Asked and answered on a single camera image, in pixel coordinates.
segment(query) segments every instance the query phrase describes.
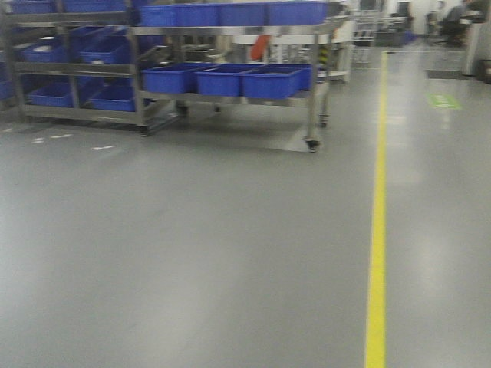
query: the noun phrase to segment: stainless steel cart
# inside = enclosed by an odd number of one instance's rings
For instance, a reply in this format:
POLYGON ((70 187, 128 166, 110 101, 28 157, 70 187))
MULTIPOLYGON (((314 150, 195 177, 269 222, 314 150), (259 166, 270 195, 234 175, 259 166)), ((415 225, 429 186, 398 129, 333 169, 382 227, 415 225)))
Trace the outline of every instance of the stainless steel cart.
POLYGON ((304 107, 308 111, 305 120, 306 135, 304 141, 311 152, 316 152, 321 141, 317 134, 317 127, 325 127, 328 117, 328 73, 321 83, 318 81, 318 54, 319 37, 329 35, 333 38, 334 30, 344 23, 345 17, 326 18, 321 25, 297 25, 297 26, 265 26, 265 27, 133 27, 129 32, 133 49, 136 50, 136 36, 162 35, 173 38, 173 46, 176 48, 174 54, 179 57, 182 37, 188 36, 240 36, 240 35, 311 35, 313 42, 311 46, 312 77, 309 92, 299 92, 295 96, 285 100, 252 99, 247 97, 220 97, 203 96, 201 94, 157 94, 140 91, 142 98, 153 100, 174 100, 181 113, 186 113, 185 101, 207 102, 219 106, 220 104, 250 104, 283 107, 304 107), (316 114, 316 103, 321 103, 320 116, 316 114))

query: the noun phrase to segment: floor marking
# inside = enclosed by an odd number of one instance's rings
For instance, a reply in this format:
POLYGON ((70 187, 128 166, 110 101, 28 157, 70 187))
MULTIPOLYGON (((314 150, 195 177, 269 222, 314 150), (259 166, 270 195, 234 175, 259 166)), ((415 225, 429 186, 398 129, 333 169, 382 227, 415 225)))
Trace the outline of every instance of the floor marking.
POLYGON ((460 105, 459 101, 449 94, 428 94, 428 103, 432 107, 462 110, 462 106, 460 105))
POLYGON ((110 150, 111 148, 114 148, 114 146, 105 146, 105 147, 94 147, 94 148, 91 148, 91 150, 93 151, 101 151, 101 150, 110 150))
POLYGON ((364 368, 385 368, 385 242, 387 173, 387 54, 382 54, 380 117, 375 163, 371 260, 367 303, 364 368))
POLYGON ((58 139, 60 139, 60 138, 69 138, 69 137, 71 137, 71 136, 73 136, 73 134, 64 134, 63 136, 51 136, 51 138, 52 138, 53 140, 58 140, 58 139))

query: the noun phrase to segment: blue plastic bin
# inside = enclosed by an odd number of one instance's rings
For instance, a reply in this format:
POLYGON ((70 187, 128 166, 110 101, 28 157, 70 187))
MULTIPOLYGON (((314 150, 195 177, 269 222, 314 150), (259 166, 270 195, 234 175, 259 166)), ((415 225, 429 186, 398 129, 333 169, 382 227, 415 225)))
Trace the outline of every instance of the blue plastic bin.
POLYGON ((219 18, 220 25, 265 25, 266 4, 220 4, 219 18))
POLYGON ((114 27, 79 27, 70 31, 71 56, 80 57, 80 52, 94 42, 99 42, 114 32, 114 27))
POLYGON ((312 76, 312 66, 310 64, 270 64, 265 67, 286 67, 301 69, 302 72, 299 75, 300 89, 310 90, 311 76, 312 76))
POLYGON ((138 36, 138 47, 142 54, 162 44, 164 44, 163 36, 138 36))
POLYGON ((104 88, 104 79, 101 77, 89 77, 90 80, 85 80, 81 84, 80 79, 78 81, 78 99, 81 104, 86 103, 95 94, 99 93, 104 88))
POLYGON ((212 27, 220 25, 219 4, 174 5, 178 27, 212 27))
POLYGON ((242 75, 243 93, 249 98, 284 99, 298 92, 302 69, 262 67, 242 75))
POLYGON ((10 3, 15 14, 56 13, 55 0, 13 0, 10 3))
POLYGON ((261 67, 257 64, 222 64, 205 71, 196 72, 198 92, 213 96, 240 96, 242 94, 241 75, 261 67))
POLYGON ((6 100, 14 95, 14 87, 10 80, 0 80, 0 100, 6 100))
POLYGON ((108 84, 111 86, 132 86, 133 78, 114 78, 108 84))
POLYGON ((170 67, 155 67, 142 71, 144 89, 162 94, 196 92, 196 72, 216 67, 216 64, 182 63, 170 67))
POLYGON ((7 65, 5 62, 0 62, 0 81, 7 79, 7 65))
POLYGON ((91 98, 98 110, 135 111, 132 87, 109 86, 91 98))
POLYGON ((52 83, 28 94, 34 105, 73 107, 69 83, 52 83))
POLYGON ((25 61, 34 63, 67 63, 68 53, 66 48, 57 42, 39 42, 21 51, 25 61), (48 51, 36 51, 40 47, 50 47, 48 51))
POLYGON ((128 28, 123 27, 121 29, 118 29, 117 31, 113 32, 110 34, 111 37, 126 37, 128 33, 128 28))
MULTIPOLYGON (((133 7, 139 8, 149 4, 150 1, 133 0, 133 7)), ((124 12, 127 10, 124 0, 63 0, 63 3, 67 13, 124 12)))
POLYGON ((173 5, 151 5, 140 9, 141 24, 147 27, 176 27, 177 11, 173 5))
POLYGON ((124 37, 109 37, 85 48, 81 56, 91 64, 129 64, 130 44, 124 37))
POLYGON ((328 13, 326 2, 269 2, 268 25, 318 25, 328 13))

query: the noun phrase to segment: cart wheel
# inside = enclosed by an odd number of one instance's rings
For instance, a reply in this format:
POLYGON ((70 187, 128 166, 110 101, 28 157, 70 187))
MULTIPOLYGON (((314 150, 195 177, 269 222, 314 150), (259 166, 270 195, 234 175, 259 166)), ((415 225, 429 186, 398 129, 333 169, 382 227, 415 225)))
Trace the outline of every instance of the cart wheel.
POLYGON ((316 153, 318 147, 321 143, 318 140, 307 140, 308 151, 311 153, 316 153))
POLYGON ((177 113, 183 117, 187 117, 189 112, 188 106, 176 106, 177 113))
POLYGON ((328 127, 328 121, 329 121, 329 115, 321 115, 320 118, 321 118, 321 120, 319 122, 319 126, 321 128, 327 128, 328 127))
POLYGON ((145 127, 142 126, 140 128, 140 134, 143 137, 150 136, 151 135, 150 128, 148 126, 145 126, 145 127))

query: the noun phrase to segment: gray epoxy floor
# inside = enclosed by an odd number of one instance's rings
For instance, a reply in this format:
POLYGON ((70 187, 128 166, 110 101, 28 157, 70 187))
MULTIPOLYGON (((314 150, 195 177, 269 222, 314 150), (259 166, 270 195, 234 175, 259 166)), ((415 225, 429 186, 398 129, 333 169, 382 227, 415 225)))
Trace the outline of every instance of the gray epoxy floor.
MULTIPOLYGON (((387 366, 484 367, 489 86, 429 60, 389 61, 387 366)), ((317 155, 301 110, 199 106, 146 139, 2 114, 0 366, 363 366, 377 66, 334 87, 317 155)))

